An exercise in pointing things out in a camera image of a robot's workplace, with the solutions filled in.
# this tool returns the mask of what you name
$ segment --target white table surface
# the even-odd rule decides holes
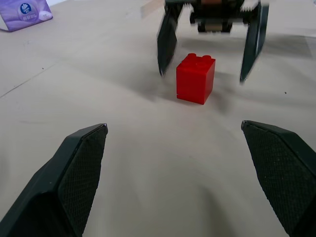
[[[240,124],[293,130],[316,149],[313,3],[270,1],[263,53],[240,86],[246,28],[201,36],[186,9],[162,79],[163,10],[141,20],[146,2],[70,0],[52,7],[49,22],[0,32],[0,219],[67,135],[106,122],[85,237],[287,236]],[[176,99],[175,68],[191,52],[216,58],[203,106]]]

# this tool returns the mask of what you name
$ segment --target lego stud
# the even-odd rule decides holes
[[[195,53],[189,53],[186,59],[195,59],[197,55]]]
[[[212,57],[209,55],[204,55],[202,58],[204,61],[211,61],[212,60]]]

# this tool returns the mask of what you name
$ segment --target red lego brick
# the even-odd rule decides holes
[[[213,89],[215,59],[190,53],[177,67],[177,98],[204,105]]]

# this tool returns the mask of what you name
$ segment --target textured gripper pad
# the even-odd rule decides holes
[[[99,184],[104,130],[85,137],[58,188],[58,196],[77,236],[82,236]]]
[[[304,141],[262,123],[246,121],[242,129],[259,183],[278,219],[290,236],[304,236],[299,232],[304,233],[315,219],[316,178],[298,155],[304,152],[291,147]]]

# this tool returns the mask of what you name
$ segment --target robotic arm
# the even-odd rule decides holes
[[[158,66],[164,75],[172,60],[177,37],[175,35],[178,18],[185,5],[190,4],[193,12],[190,23],[197,24],[200,33],[230,33],[233,23],[248,25],[243,55],[240,82],[243,83],[259,56],[266,37],[269,5],[243,10],[244,0],[165,0],[165,16],[158,34]]]

